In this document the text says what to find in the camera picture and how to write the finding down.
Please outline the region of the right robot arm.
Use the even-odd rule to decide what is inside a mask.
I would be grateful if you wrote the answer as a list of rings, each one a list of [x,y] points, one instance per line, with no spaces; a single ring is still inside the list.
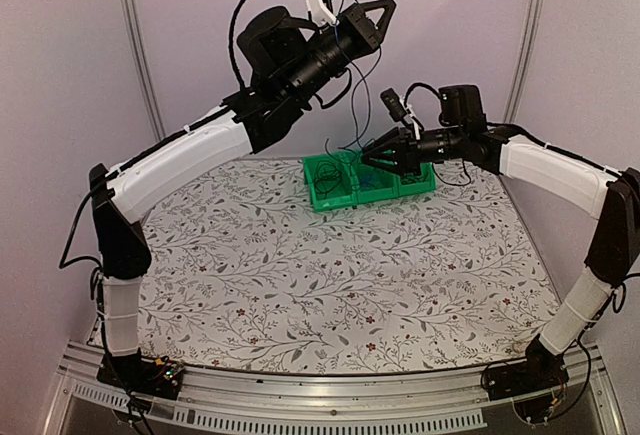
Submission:
[[[365,147],[363,163],[405,176],[418,173],[424,163],[469,162],[554,194],[597,222],[581,275],[528,344],[524,360],[489,366],[481,378],[491,399],[566,383],[565,351],[597,323],[639,256],[639,173],[599,165],[518,125],[489,122],[475,85],[443,87],[435,94],[441,126],[425,130],[406,99],[392,89],[383,91],[381,100],[397,126]]]

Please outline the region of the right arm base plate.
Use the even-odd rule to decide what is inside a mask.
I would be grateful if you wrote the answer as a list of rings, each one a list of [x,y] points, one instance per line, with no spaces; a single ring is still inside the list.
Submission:
[[[481,373],[480,386],[495,401],[558,387],[568,381],[562,360],[540,364],[524,359],[488,364]]]

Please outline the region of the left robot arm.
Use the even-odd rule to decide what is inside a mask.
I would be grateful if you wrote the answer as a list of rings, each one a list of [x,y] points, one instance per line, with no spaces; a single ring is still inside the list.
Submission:
[[[94,166],[82,207],[92,213],[103,346],[111,374],[128,389],[148,381],[138,334],[138,301],[151,253],[141,221],[159,202],[211,169],[281,141],[310,110],[312,98],[354,61],[382,45],[394,0],[305,0],[307,14],[275,6],[242,31],[229,32],[229,54],[252,69],[236,93],[196,122],[113,168]]]

